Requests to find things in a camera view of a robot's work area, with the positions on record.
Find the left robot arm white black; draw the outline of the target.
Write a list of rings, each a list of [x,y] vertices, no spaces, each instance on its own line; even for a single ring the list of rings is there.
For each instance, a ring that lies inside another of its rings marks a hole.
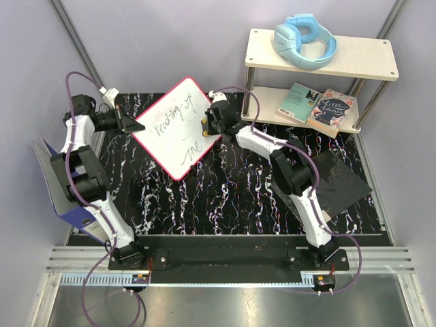
[[[54,175],[78,214],[72,225],[103,243],[118,265],[141,269],[147,261],[146,249],[114,205],[110,180],[91,140],[100,131],[129,134],[145,127],[120,106],[98,112],[96,101],[88,95],[73,96],[72,105],[63,119],[67,128],[64,147],[50,158]]]

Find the pink framed whiteboard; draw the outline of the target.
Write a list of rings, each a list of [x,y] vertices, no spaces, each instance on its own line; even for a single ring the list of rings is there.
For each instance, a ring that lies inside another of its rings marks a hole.
[[[173,180],[179,181],[221,137],[202,133],[201,121],[210,106],[197,82],[186,77],[137,117],[145,129],[133,137]]]

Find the yellow black whiteboard eraser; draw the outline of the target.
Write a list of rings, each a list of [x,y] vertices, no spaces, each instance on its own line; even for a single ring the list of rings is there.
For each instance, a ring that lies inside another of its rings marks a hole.
[[[211,136],[211,124],[209,123],[209,120],[207,117],[205,117],[201,120],[201,125],[202,125],[202,135],[204,137]]]

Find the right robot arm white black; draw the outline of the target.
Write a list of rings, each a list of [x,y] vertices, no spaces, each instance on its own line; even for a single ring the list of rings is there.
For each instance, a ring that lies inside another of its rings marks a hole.
[[[303,252],[302,261],[318,270],[330,266],[339,246],[332,240],[317,200],[320,174],[305,150],[297,141],[278,139],[241,121],[224,97],[214,99],[205,115],[204,136],[220,135],[268,160],[274,182],[284,198],[294,204],[305,228],[308,249]]]

